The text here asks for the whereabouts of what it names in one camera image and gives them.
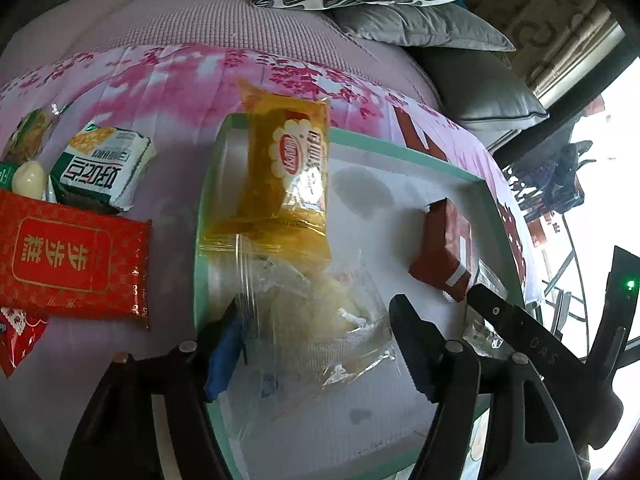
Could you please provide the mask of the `dark red snack packet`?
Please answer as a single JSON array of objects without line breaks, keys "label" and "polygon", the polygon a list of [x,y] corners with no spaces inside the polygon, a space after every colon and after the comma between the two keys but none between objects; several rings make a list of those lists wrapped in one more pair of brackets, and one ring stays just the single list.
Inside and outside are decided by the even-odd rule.
[{"label": "dark red snack packet", "polygon": [[465,300],[472,274],[472,226],[449,198],[428,206],[420,255],[409,273],[455,302]]}]

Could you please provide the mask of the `red patterned long packet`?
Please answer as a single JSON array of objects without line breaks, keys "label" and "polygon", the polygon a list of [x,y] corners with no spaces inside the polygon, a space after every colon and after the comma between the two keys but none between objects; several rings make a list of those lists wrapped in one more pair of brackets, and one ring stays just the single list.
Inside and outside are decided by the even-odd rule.
[{"label": "red patterned long packet", "polygon": [[150,326],[152,223],[1,192],[1,304]]}]

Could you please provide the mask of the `clear plastic pastry packet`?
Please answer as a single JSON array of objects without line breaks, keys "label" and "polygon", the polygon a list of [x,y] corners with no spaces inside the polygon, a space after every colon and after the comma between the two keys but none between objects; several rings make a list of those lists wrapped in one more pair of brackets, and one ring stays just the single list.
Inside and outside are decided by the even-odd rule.
[{"label": "clear plastic pastry packet", "polygon": [[255,414],[278,419],[395,356],[388,310],[359,250],[305,269],[235,239]]}]

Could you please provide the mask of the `yellow soft bread packet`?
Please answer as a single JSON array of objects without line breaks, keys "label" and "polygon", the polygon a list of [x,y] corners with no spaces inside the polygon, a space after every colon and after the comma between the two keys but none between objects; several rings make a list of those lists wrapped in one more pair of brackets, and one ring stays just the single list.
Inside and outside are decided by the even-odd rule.
[{"label": "yellow soft bread packet", "polygon": [[220,249],[244,235],[305,269],[331,261],[326,237],[330,107],[280,96],[241,79],[247,174],[236,211],[213,220],[202,243]]}]

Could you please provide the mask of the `round green cookie packet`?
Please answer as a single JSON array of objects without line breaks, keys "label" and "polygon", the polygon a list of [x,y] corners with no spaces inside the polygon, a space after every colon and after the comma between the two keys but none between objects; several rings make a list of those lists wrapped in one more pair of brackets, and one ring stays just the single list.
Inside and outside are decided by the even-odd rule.
[{"label": "round green cookie packet", "polygon": [[51,103],[25,115],[6,144],[2,162],[21,165],[36,159],[66,108],[67,105]]}]

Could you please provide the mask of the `red white-striped snack packet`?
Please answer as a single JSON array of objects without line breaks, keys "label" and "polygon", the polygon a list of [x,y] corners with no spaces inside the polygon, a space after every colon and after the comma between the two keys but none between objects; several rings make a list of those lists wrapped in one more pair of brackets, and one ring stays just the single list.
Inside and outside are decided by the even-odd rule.
[{"label": "red white-striped snack packet", "polygon": [[2,307],[0,312],[0,365],[10,377],[32,352],[48,325],[48,318]]}]

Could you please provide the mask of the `black metal drying rack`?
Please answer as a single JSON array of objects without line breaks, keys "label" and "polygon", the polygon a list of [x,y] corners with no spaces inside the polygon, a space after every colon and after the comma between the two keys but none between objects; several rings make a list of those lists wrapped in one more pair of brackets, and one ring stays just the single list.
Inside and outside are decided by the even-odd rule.
[{"label": "black metal drying rack", "polygon": [[591,330],[585,280],[566,214],[585,203],[578,171],[594,162],[593,142],[570,142],[547,157],[524,157],[503,175],[523,213],[544,264],[542,293],[527,312],[578,352],[589,350]]}]

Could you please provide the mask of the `teal rimmed white tray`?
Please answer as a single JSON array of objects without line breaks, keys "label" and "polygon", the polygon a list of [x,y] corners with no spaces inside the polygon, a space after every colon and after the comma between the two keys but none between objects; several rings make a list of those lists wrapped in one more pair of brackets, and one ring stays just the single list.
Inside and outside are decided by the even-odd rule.
[{"label": "teal rimmed white tray", "polygon": [[[530,239],[511,197],[495,185],[427,154],[342,129],[330,134],[329,276],[353,304],[384,315],[405,295],[424,320],[449,336],[465,308],[409,274],[430,203],[454,202],[472,226],[472,254],[524,304],[523,252]],[[235,479],[385,479],[412,466],[435,416],[383,326],[374,364],[352,382],[330,382],[280,356],[239,360],[208,416]]]}]

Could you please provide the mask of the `grey green sofa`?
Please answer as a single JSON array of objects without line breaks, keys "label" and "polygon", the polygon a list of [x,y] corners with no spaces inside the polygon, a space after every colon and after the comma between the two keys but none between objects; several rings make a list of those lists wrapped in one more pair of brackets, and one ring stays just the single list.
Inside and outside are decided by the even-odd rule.
[{"label": "grey green sofa", "polygon": [[[70,0],[40,0],[38,18]],[[400,47],[435,85],[440,111],[485,145],[539,124],[547,111],[523,81],[499,60],[502,52]]]}]

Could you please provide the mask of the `green white cracker packet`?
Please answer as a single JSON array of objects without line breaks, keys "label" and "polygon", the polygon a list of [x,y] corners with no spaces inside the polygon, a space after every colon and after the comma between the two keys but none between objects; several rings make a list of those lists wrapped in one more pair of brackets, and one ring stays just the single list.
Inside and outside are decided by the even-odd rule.
[{"label": "green white cracker packet", "polygon": [[137,131],[88,124],[50,172],[56,201],[101,214],[126,212],[155,155],[153,141]]}]

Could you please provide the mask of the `pale yellow wrapped candy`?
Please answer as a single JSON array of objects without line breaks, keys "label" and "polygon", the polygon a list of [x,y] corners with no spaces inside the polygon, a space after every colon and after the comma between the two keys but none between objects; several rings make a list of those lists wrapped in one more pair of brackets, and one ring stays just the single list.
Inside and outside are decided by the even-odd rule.
[{"label": "pale yellow wrapped candy", "polygon": [[28,160],[15,170],[12,177],[12,192],[33,200],[41,200],[47,184],[48,175],[40,163]]}]

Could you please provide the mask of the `dark green snack packet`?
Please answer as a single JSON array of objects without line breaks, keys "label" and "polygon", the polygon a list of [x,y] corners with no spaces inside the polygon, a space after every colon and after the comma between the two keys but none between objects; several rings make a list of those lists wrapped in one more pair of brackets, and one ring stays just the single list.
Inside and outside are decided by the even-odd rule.
[{"label": "dark green snack packet", "polygon": [[0,162],[0,188],[12,191],[12,180],[18,166],[12,162]]}]

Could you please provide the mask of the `patterned beige curtain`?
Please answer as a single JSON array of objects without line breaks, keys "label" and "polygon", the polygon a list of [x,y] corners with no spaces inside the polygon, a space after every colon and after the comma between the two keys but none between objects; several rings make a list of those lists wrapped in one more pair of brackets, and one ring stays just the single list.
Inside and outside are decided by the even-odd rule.
[{"label": "patterned beige curtain", "polygon": [[601,0],[465,0],[503,32],[515,51],[503,59],[543,96],[612,34],[617,21]]}]

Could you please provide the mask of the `grey cushion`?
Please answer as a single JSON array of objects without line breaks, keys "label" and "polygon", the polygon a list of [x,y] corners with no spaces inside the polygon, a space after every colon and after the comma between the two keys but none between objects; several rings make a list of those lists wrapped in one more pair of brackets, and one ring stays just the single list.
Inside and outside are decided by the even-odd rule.
[{"label": "grey cushion", "polygon": [[440,6],[350,6],[330,12],[348,36],[398,47],[515,52],[500,30],[455,3]]}]

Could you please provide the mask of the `pink knitted sofa cover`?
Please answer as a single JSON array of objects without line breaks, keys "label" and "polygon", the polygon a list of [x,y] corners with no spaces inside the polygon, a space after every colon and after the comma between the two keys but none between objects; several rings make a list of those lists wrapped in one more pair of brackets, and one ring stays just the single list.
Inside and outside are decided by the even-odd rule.
[{"label": "pink knitted sofa cover", "polygon": [[282,55],[442,107],[431,79],[400,47],[352,38],[321,12],[256,8],[250,0],[70,0],[12,36],[1,55],[1,79],[79,52],[172,44]]}]

